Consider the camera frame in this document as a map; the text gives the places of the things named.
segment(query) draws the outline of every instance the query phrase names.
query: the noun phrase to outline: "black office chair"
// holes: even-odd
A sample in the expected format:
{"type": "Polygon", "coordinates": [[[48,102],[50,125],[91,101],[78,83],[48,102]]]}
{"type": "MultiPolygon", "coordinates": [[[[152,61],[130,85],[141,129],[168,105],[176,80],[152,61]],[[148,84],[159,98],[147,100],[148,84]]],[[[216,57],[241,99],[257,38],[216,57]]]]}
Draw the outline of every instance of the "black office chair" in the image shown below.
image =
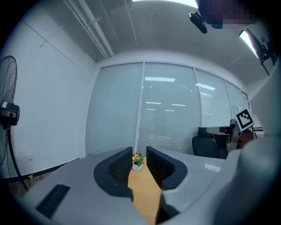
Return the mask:
{"type": "Polygon", "coordinates": [[[192,147],[195,156],[226,159],[228,155],[227,151],[217,147],[206,127],[198,127],[198,136],[192,138],[192,147]]]}

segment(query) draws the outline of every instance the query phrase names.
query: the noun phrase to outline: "wooden board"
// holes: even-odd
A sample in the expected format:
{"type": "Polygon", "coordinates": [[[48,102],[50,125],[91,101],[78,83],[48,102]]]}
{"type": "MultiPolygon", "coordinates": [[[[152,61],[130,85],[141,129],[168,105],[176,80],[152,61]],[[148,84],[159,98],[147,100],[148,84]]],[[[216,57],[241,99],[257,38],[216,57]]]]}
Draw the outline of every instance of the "wooden board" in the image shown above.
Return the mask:
{"type": "Polygon", "coordinates": [[[140,172],[131,170],[128,187],[133,190],[133,204],[139,213],[149,222],[155,224],[159,207],[161,189],[158,187],[147,165],[146,157],[140,172]]]}

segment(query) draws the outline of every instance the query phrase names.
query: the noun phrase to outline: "glass wall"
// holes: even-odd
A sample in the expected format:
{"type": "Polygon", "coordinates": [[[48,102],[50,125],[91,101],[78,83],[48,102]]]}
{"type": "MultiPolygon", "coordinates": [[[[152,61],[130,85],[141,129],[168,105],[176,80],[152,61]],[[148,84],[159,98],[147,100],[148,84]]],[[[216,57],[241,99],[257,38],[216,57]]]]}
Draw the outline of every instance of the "glass wall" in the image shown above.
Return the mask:
{"type": "Polygon", "coordinates": [[[142,63],[100,70],[90,103],[86,153],[134,146],[142,63]]]}
{"type": "Polygon", "coordinates": [[[201,126],[199,91],[193,68],[145,64],[137,152],[157,146],[193,153],[192,138],[201,126]]]}
{"type": "Polygon", "coordinates": [[[229,125],[231,105],[225,81],[199,69],[196,74],[202,106],[202,127],[229,125]]]}
{"type": "Polygon", "coordinates": [[[146,146],[193,154],[198,127],[227,126],[249,108],[239,88],[191,67],[143,63],[102,68],[90,103],[86,152],[146,146]]]}

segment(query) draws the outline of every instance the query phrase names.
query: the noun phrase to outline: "small potted plant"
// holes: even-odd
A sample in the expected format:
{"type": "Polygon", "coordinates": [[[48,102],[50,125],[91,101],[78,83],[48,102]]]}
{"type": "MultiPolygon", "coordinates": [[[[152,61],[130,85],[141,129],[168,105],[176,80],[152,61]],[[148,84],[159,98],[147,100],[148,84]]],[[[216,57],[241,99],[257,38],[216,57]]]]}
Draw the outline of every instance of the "small potted plant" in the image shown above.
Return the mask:
{"type": "Polygon", "coordinates": [[[133,171],[139,172],[144,164],[144,157],[141,153],[136,153],[133,155],[133,171]]]}

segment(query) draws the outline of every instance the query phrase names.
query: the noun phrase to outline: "fan grille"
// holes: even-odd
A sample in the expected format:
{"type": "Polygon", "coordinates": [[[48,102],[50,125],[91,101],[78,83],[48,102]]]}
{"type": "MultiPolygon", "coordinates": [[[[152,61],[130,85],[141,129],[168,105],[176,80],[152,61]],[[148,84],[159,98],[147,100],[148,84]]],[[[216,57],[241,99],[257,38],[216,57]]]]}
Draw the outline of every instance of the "fan grille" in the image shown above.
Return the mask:
{"type": "MultiPolygon", "coordinates": [[[[17,83],[17,63],[13,56],[0,60],[0,104],[12,103],[17,83]]],[[[3,164],[8,149],[7,131],[0,125],[0,166],[3,164]]]]}

